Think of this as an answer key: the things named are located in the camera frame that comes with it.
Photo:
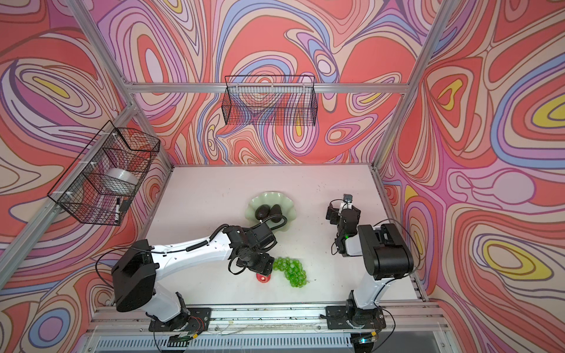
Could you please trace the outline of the red fake apple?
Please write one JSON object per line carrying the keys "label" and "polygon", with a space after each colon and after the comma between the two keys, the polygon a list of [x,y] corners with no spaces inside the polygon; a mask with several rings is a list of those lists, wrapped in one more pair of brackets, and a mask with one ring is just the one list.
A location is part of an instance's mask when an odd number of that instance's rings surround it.
{"label": "red fake apple", "polygon": [[256,274],[256,279],[261,283],[268,283],[271,279],[271,275]]}

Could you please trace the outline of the green fake grape bunch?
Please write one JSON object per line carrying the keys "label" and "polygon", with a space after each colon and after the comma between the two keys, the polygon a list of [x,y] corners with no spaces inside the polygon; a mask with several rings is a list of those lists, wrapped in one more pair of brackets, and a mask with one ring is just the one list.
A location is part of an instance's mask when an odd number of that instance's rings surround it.
{"label": "green fake grape bunch", "polygon": [[308,283],[304,267],[297,259],[278,257],[274,262],[273,269],[282,272],[293,288],[302,288]]}

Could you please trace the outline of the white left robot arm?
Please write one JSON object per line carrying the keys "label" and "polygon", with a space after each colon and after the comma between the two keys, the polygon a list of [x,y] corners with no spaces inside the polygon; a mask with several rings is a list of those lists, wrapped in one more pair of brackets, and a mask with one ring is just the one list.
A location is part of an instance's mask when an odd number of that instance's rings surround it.
{"label": "white left robot arm", "polygon": [[240,272],[267,277],[275,259],[269,250],[277,245],[275,230],[259,222],[252,227],[222,224],[210,236],[184,243],[152,246],[147,240],[132,244],[111,270],[116,310],[142,310],[153,322],[151,330],[181,331],[193,318],[184,298],[160,281],[205,263],[226,261]]}

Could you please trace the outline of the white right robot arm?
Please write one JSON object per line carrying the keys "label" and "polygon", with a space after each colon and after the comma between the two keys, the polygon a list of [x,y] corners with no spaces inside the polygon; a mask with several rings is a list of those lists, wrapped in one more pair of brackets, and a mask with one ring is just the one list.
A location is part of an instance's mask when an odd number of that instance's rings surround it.
{"label": "white right robot arm", "polygon": [[345,305],[327,306],[321,316],[329,329],[373,329],[386,327],[380,302],[390,285],[409,276],[414,257],[394,219],[375,225],[360,223],[361,211],[351,202],[328,205],[326,219],[337,226],[334,246],[342,257],[363,259],[366,273],[350,292]]}

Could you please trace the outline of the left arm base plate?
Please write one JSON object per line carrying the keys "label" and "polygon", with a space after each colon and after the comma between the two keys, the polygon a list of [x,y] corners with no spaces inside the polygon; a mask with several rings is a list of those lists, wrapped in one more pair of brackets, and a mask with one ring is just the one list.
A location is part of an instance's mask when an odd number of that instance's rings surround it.
{"label": "left arm base plate", "polygon": [[210,307],[188,307],[182,308],[178,316],[167,322],[161,322],[153,316],[149,331],[202,333],[209,328],[211,313]]}

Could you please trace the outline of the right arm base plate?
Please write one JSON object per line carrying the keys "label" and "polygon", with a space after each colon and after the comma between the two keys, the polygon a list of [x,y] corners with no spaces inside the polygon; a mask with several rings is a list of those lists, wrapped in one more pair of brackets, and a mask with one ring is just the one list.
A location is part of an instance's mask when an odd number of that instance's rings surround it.
{"label": "right arm base plate", "polygon": [[345,305],[327,306],[320,319],[326,321],[328,329],[373,329],[379,332],[387,327],[383,311],[379,308],[362,310]]}

